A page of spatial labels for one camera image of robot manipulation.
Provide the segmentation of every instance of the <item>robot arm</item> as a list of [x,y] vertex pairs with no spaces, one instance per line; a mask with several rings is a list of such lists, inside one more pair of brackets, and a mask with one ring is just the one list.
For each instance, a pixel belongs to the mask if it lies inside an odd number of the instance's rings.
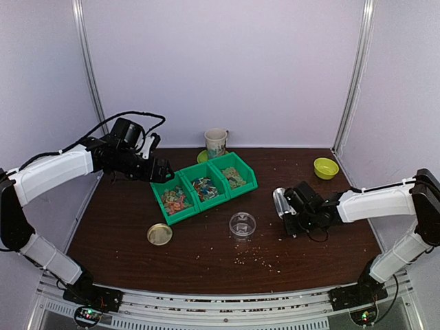
[[8,249],[22,254],[34,264],[51,272],[64,284],[67,300],[92,304],[105,300],[106,310],[117,310],[113,300],[120,301],[120,292],[100,292],[93,285],[93,276],[77,262],[38,234],[28,223],[22,207],[39,195],[71,179],[104,171],[118,171],[129,179],[145,182],[166,182],[174,172],[165,159],[151,155],[160,141],[152,134],[145,137],[143,147],[137,150],[143,128],[119,118],[111,132],[100,139],[88,137],[65,153],[43,157],[23,169],[8,173],[0,171],[0,238]]
[[274,191],[278,215],[288,235],[389,215],[416,215],[417,220],[393,248],[370,261],[356,285],[329,292],[333,309],[370,303],[386,297],[383,284],[421,254],[440,245],[440,183],[429,170],[396,184],[350,189],[323,199],[306,182]]

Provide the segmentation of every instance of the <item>brown table surface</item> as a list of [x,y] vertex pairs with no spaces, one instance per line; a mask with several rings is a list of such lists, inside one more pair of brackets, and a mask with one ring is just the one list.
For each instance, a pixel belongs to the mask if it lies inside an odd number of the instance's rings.
[[[162,149],[173,169],[193,165],[201,149]],[[97,283],[131,289],[183,294],[286,292],[354,282],[367,261],[380,253],[367,221],[330,228],[325,243],[305,234],[286,237],[272,192],[302,180],[323,197],[346,190],[342,173],[331,181],[314,175],[325,149],[232,149],[256,174],[258,189],[173,225],[173,239],[151,245],[146,231],[164,222],[148,183],[99,183],[68,254],[95,276]],[[257,222],[252,242],[236,245],[229,236],[230,217],[240,211]],[[317,239],[325,236],[314,233]]]

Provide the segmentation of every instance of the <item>green plastic bin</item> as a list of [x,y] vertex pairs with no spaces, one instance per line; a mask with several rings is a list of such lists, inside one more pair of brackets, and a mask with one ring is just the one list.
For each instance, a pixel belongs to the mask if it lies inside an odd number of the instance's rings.
[[[215,166],[220,175],[223,176],[231,198],[248,193],[251,190],[259,187],[256,182],[254,171],[236,153],[229,153],[227,155],[211,159],[208,163],[211,163],[213,166]],[[246,181],[244,186],[231,189],[228,180],[221,172],[221,170],[227,169],[228,167],[233,167],[240,173],[240,176]]]
[[[221,173],[219,173],[215,169],[215,167],[209,162],[184,168],[180,171],[180,175],[193,189],[195,198],[197,200],[197,203],[199,204],[200,211],[207,210],[230,199],[229,190],[227,187],[229,186],[229,183],[225,182],[225,177]],[[193,181],[200,177],[208,177],[209,179],[211,179],[219,192],[219,196],[209,199],[207,201],[200,201],[197,191],[193,188]]]
[[[185,192],[186,198],[191,203],[192,207],[177,212],[173,215],[168,215],[165,211],[164,204],[162,203],[160,197],[164,194],[164,191],[166,189],[171,190],[174,189],[176,186],[182,187],[183,191]],[[200,212],[198,196],[195,195],[193,187],[189,186],[186,180],[181,178],[181,174],[179,172],[175,173],[174,179],[166,182],[165,184],[151,184],[151,188],[153,189],[156,201],[160,206],[160,210],[162,211],[162,214],[164,215],[167,224],[170,226]]]

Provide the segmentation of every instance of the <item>white wall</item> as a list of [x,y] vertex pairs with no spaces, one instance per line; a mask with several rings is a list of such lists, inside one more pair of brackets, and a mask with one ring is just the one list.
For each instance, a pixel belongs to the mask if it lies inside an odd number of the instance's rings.
[[[164,114],[161,146],[330,147],[358,45],[352,0],[85,1],[107,116]],[[139,119],[144,126],[153,120]]]
[[[342,161],[358,186],[396,182],[429,168],[440,178],[440,7],[438,1],[379,1],[368,66]],[[373,222],[387,248],[413,219]],[[438,329],[440,250],[410,277],[428,328]]]
[[[58,150],[96,124],[70,0],[0,1],[0,166]],[[64,250],[90,175],[35,199],[28,221]],[[14,253],[0,253],[2,329],[23,329],[40,272]]]

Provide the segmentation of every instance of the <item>tin lid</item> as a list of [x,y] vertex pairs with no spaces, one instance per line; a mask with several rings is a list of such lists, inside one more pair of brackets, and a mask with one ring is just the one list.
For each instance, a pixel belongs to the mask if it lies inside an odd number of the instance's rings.
[[146,239],[154,245],[165,245],[173,237],[173,230],[165,223],[156,223],[146,232]]

